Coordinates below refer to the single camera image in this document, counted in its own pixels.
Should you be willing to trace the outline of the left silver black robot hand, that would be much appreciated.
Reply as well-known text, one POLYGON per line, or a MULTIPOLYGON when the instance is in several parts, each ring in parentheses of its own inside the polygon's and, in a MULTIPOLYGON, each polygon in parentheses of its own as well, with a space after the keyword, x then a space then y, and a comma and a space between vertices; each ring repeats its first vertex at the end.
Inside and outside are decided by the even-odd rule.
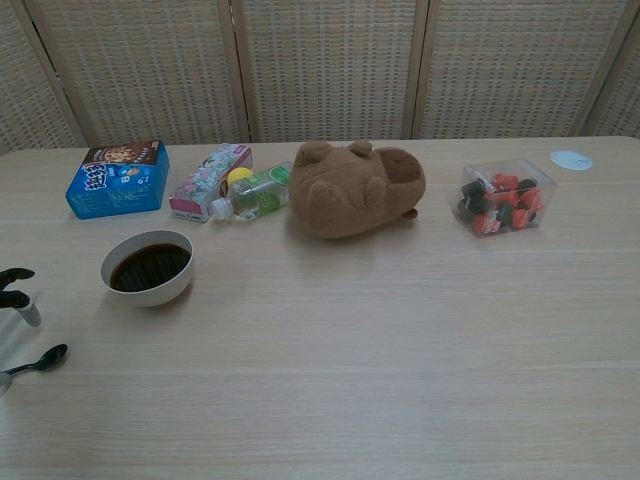
MULTIPOLYGON (((14 267, 1 272, 1 309, 12 309, 16 311, 23 320, 31 327, 41 325, 41 315, 34 300, 20 290, 7 290, 7 287, 17 280, 26 280, 35 276, 33 270, 14 267)), ((15 367, 1 372, 1 394, 4 395, 12 384, 14 375, 23 371, 33 369, 38 361, 25 366, 15 367)))

